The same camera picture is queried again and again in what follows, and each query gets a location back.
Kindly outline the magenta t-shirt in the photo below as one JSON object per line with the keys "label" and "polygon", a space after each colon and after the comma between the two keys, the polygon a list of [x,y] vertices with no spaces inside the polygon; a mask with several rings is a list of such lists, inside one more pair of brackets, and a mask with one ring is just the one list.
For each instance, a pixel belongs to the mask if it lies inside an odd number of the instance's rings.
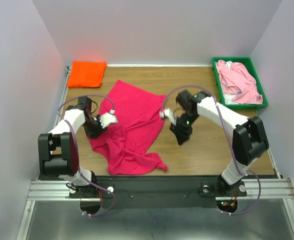
{"label": "magenta t-shirt", "polygon": [[148,152],[164,126],[160,108],[165,95],[118,80],[107,97],[100,105],[99,114],[115,105],[118,122],[89,143],[94,152],[106,158],[108,173],[115,176],[144,175],[155,169],[167,171],[159,154]]}

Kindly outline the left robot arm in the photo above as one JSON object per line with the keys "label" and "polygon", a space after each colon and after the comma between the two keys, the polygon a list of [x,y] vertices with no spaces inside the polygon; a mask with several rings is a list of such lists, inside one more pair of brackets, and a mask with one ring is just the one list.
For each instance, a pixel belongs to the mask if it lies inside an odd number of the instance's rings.
{"label": "left robot arm", "polygon": [[95,102],[89,97],[79,97],[76,105],[66,108],[64,118],[69,123],[60,120],[55,128],[40,134],[37,140],[40,173],[67,181],[70,193],[80,198],[102,196],[95,174],[80,166],[76,137],[70,129],[76,133],[83,127],[89,139],[96,139],[107,130],[102,126],[101,116],[93,115],[92,104]]}

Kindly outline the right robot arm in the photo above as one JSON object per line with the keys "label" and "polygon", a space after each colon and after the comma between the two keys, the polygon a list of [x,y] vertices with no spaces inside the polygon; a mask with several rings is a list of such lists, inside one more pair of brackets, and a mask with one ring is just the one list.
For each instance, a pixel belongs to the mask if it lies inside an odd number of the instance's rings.
{"label": "right robot arm", "polygon": [[185,89],[177,95],[175,101],[182,107],[181,116],[176,116],[165,107],[161,108],[159,115],[161,119],[170,121],[169,129],[174,133],[178,145],[190,139],[192,124],[198,117],[205,117],[222,127],[232,159],[218,176],[217,190],[222,195],[229,195],[251,165],[269,149],[263,121],[258,116],[248,117],[225,107],[204,91],[192,95]]}

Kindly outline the folded orange t-shirt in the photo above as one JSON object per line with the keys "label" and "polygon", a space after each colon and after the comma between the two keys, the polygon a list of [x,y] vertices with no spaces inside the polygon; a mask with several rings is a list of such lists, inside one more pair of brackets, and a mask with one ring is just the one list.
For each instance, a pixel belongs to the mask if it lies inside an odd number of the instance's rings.
{"label": "folded orange t-shirt", "polygon": [[69,89],[100,88],[106,67],[106,62],[74,61],[67,87]]}

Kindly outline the pink t-shirt in bin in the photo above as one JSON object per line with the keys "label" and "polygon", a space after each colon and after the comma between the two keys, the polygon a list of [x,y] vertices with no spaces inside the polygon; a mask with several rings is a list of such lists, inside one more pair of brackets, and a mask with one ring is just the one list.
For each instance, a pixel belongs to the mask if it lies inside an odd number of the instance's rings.
{"label": "pink t-shirt in bin", "polygon": [[261,105],[263,96],[258,92],[256,79],[240,62],[233,62],[232,70],[224,60],[215,63],[223,99],[226,105]]}

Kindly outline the green plastic bin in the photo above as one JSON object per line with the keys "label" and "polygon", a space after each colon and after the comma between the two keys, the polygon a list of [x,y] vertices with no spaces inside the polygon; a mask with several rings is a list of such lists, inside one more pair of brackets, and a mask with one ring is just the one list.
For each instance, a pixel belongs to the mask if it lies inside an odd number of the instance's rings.
{"label": "green plastic bin", "polygon": [[[258,93],[261,94],[262,97],[263,97],[263,103],[259,104],[259,105],[255,105],[255,104],[232,104],[232,105],[227,105],[225,103],[225,100],[224,100],[224,97],[223,97],[223,92],[222,92],[221,84],[220,84],[220,81],[219,81],[219,75],[218,75],[217,68],[216,68],[216,62],[219,61],[219,60],[242,63],[246,67],[249,74],[252,75],[256,79],[257,90],[258,90]],[[213,73],[214,73],[214,77],[215,77],[215,81],[216,81],[216,85],[217,85],[217,89],[218,89],[218,93],[219,93],[219,97],[220,97],[220,102],[224,106],[226,106],[226,107],[228,107],[230,109],[233,109],[233,110],[258,110],[258,109],[262,109],[262,108],[265,108],[265,107],[268,106],[267,98],[265,96],[264,90],[262,88],[259,77],[258,77],[257,72],[255,70],[254,64],[253,64],[250,57],[244,57],[244,56],[215,56],[215,57],[212,58],[212,70],[213,70]]]}

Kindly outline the white garment in bin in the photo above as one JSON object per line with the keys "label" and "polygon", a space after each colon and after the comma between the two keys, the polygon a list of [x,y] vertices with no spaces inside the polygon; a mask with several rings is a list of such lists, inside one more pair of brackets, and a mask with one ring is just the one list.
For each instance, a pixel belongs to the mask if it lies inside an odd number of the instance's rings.
{"label": "white garment in bin", "polygon": [[233,69],[233,64],[234,63],[232,61],[226,61],[224,64],[225,64],[227,69],[229,69],[229,70]]}

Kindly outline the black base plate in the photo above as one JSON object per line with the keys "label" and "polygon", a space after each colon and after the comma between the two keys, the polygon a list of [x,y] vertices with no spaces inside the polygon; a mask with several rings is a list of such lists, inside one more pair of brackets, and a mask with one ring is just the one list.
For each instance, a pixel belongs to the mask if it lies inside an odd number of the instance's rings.
{"label": "black base plate", "polygon": [[99,209],[235,208],[237,197],[246,196],[244,182],[235,190],[218,192],[218,176],[99,176],[98,185],[109,189],[99,201],[75,200],[83,211]]}

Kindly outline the aluminium frame rail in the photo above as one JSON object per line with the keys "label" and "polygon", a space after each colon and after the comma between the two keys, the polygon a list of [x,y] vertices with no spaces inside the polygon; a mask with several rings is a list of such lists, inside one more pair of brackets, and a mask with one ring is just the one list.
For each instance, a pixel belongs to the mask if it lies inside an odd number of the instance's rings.
{"label": "aluminium frame rail", "polygon": [[[246,196],[237,195],[238,200],[254,200],[259,193],[259,185],[255,179],[244,179]],[[28,201],[95,201],[99,197],[72,198],[66,181],[32,181],[29,186]],[[261,179],[260,199],[294,199],[294,187],[289,178]]]}

